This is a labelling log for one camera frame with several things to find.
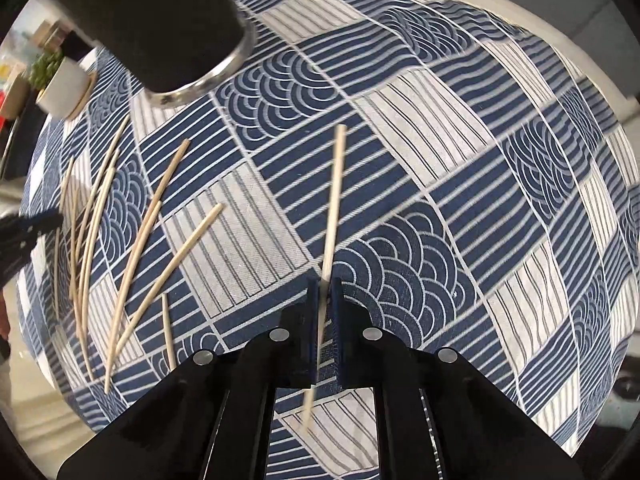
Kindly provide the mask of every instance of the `potted plant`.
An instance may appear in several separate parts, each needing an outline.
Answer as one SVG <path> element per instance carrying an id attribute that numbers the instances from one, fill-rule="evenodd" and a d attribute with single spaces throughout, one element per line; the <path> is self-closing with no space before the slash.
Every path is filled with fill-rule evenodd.
<path id="1" fill-rule="evenodd" d="M 91 79 L 62 52 L 45 52 L 31 66 L 29 82 L 40 90 L 36 104 L 57 119 L 68 118 L 78 107 Z"/>

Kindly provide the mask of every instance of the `metal ring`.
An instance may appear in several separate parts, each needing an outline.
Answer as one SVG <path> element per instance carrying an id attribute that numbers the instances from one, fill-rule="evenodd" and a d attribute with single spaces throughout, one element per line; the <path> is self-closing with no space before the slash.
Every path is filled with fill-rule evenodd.
<path id="1" fill-rule="evenodd" d="M 238 16 L 244 34 L 240 43 L 231 54 L 220 61 L 204 76 L 192 83 L 181 86 L 170 92 L 152 92 L 145 88 L 145 94 L 152 106 L 159 108 L 175 108 L 195 101 L 214 90 L 220 83 L 233 75 L 249 57 L 255 46 L 255 27 L 252 22 Z"/>
<path id="2" fill-rule="evenodd" d="M 453 363 L 458 358 L 458 353 L 451 348 L 441 348 L 438 350 L 438 359 L 443 363 Z"/>
<path id="3" fill-rule="evenodd" d="M 382 330 L 374 326 L 370 326 L 362 331 L 362 336 L 364 339 L 368 339 L 369 341 L 377 341 L 382 337 Z"/>
<path id="4" fill-rule="evenodd" d="M 213 361 L 213 352 L 209 350 L 200 350 L 193 355 L 193 362 L 198 366 L 208 365 Z"/>
<path id="5" fill-rule="evenodd" d="M 289 339 L 289 330 L 286 328 L 274 328 L 269 332 L 269 338 L 272 341 L 286 341 Z"/>

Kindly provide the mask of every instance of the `white pot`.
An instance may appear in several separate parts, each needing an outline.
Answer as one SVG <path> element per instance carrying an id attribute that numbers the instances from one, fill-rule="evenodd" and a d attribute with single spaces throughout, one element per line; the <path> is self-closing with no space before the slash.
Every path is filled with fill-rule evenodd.
<path id="1" fill-rule="evenodd" d="M 51 82 L 36 99 L 36 104 L 52 117 L 65 119 L 76 109 L 89 83 L 88 73 L 78 63 L 65 57 Z"/>

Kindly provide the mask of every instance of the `silver screw head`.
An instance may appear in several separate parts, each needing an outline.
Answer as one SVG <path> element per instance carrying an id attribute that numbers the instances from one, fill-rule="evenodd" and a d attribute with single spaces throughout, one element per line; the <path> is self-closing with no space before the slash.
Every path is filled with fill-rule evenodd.
<path id="1" fill-rule="evenodd" d="M 272 341 L 286 341 L 289 339 L 289 330 L 286 328 L 274 328 L 269 332 L 269 338 Z"/>
<path id="2" fill-rule="evenodd" d="M 458 358 L 458 354 L 451 348 L 441 348 L 438 350 L 438 359 L 443 363 L 453 363 Z"/>
<path id="3" fill-rule="evenodd" d="M 368 339 L 369 341 L 377 341 L 382 337 L 382 330 L 374 326 L 370 326 L 362 331 L 362 336 L 364 339 Z"/>
<path id="4" fill-rule="evenodd" d="M 193 355 L 193 362 L 198 366 L 208 365 L 213 361 L 213 352 L 209 350 L 199 350 Z"/>

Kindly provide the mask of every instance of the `tablecloth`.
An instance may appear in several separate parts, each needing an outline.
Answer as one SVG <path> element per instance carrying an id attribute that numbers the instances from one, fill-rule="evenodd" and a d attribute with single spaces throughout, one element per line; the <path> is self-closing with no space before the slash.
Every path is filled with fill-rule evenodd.
<path id="1" fill-rule="evenodd" d="M 257 44 L 211 94 L 160 110 L 107 50 L 82 115 L 49 121 L 22 211 L 81 206 L 114 131 L 117 173 L 92 263 L 90 382 L 67 299 L 69 203 L 52 306 L 54 237 L 18 275 L 21 329 L 43 372 L 95 431 L 167 374 L 160 302 L 102 390 L 113 303 L 146 204 L 180 142 L 136 272 L 131 316 L 216 202 L 221 217 L 170 277 L 179 361 L 276 326 L 317 276 L 334 126 L 348 127 L 334 276 L 409 346 L 456 348 L 567 452 L 610 391 L 638 308 L 639 175 L 593 83 L 541 38 L 452 0 L 236 0 Z M 327 348 L 315 423 L 280 391 L 268 476 L 377 475 L 372 394 L 342 391 Z"/>

